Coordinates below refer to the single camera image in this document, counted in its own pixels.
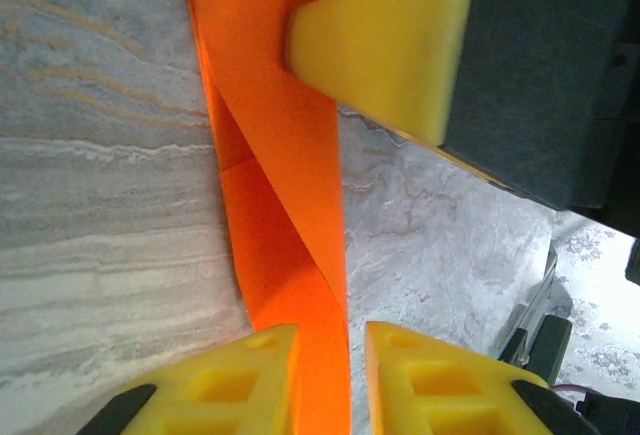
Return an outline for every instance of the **orange strap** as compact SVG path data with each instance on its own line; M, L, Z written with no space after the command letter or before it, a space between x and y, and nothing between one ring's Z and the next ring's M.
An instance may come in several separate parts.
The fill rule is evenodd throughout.
M312 0L189 0L236 275L256 330L300 326L295 433L350 433L336 103L284 68Z

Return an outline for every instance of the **yellow plastic piece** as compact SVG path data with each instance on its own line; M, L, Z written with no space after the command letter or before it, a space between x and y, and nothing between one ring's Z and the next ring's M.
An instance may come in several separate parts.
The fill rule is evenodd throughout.
M383 322L366 350L374 435L551 435L511 388L531 372Z
M278 325L150 373L125 389L157 386L123 435L293 434L297 359L297 326Z
M318 0L290 21L304 82L409 139L444 142L470 0Z

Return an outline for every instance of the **hole in yellow block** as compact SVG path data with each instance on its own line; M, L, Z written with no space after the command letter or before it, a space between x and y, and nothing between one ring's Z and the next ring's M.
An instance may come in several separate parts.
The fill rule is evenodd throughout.
M491 407L429 410L427 420L433 435L515 435Z
M194 387L196 402L242 403L249 400L260 374L255 370L212 370Z
M392 333L389 335L389 345L395 348L417 348L422 344L404 334Z
M234 420L180 420L167 423L164 435L235 435Z
M278 345L278 339L272 335L262 335L257 337L251 337L247 341L247 346L253 349L266 349L273 348Z
M409 367L416 395L476 395L480 388L462 367L451 363L423 363Z

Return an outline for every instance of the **yellow triangular block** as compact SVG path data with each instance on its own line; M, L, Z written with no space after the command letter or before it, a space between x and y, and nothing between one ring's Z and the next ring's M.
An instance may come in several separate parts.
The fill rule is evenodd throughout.
M318 0L290 21L288 65L339 102L444 142L469 0Z
M123 435L294 433L296 325L278 325L134 381L157 391Z
M550 435L511 387L531 372L390 323L366 347L375 435Z

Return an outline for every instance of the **orange fabric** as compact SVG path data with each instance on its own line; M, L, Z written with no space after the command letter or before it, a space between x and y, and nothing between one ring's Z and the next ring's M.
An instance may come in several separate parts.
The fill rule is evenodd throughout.
M256 330L300 325L295 433L351 427L336 103L284 68L312 0L189 0L236 275Z

